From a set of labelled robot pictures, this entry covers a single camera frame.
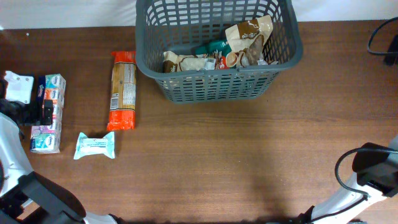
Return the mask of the multicolour Kleenex tissue pack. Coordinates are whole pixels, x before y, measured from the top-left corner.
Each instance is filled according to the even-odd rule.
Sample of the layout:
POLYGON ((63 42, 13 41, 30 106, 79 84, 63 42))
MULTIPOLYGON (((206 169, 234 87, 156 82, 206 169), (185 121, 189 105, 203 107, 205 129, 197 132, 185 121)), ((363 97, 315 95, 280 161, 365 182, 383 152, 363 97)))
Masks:
POLYGON ((52 101, 50 125, 33 126, 30 135, 30 151, 39 154, 60 152, 62 116, 65 101, 66 80, 61 74, 51 74, 38 78, 36 102, 42 109, 45 100, 52 101))

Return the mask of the beige white rice bag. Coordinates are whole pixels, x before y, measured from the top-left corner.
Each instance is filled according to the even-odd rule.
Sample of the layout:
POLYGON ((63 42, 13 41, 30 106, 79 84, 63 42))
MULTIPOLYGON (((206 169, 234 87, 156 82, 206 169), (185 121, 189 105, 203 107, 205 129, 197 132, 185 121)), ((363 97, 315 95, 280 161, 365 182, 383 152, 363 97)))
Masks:
POLYGON ((189 70, 214 70, 216 59, 207 54, 177 55, 172 51, 164 52, 163 72, 184 72, 189 70))

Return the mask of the green Nescafe coffee bag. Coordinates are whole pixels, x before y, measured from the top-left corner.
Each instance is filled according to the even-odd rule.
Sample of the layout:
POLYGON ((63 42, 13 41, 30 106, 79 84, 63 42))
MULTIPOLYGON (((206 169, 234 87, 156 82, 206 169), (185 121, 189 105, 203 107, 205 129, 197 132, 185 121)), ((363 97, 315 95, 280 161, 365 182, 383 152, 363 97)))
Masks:
POLYGON ((199 46, 194 50, 194 53, 197 55, 206 54, 207 57, 215 59, 216 70, 235 68, 238 61, 238 55, 231 50, 226 39, 214 40, 199 46))

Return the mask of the beige brown grain bag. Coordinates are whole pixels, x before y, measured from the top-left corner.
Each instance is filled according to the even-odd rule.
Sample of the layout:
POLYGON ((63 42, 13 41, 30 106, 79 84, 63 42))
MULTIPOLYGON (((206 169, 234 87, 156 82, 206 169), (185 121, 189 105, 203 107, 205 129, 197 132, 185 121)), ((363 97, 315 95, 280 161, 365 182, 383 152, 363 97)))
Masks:
POLYGON ((270 15, 235 24, 225 30, 231 51, 226 55, 226 66, 247 67, 267 65, 265 44, 273 31, 270 15))

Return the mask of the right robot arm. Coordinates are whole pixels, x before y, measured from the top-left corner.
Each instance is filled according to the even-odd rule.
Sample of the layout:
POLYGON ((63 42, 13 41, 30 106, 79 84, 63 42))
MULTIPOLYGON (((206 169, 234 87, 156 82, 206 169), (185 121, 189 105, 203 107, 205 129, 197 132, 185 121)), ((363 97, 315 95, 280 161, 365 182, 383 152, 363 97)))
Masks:
POLYGON ((294 223, 349 223, 371 205, 397 195, 397 138, 387 147, 368 142, 344 153, 335 164, 340 188, 328 200, 310 207, 294 223), (354 154, 347 182, 339 175, 342 161, 354 154))

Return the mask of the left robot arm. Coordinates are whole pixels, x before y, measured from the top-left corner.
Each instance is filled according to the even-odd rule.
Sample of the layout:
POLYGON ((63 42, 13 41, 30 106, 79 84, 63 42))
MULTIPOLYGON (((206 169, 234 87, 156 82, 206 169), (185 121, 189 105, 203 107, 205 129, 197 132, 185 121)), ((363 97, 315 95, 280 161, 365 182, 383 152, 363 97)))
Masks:
POLYGON ((6 99, 1 80, 1 223, 122 224, 112 214, 87 212, 67 189, 35 172, 21 141, 20 127, 52 124, 53 103, 24 104, 6 99))

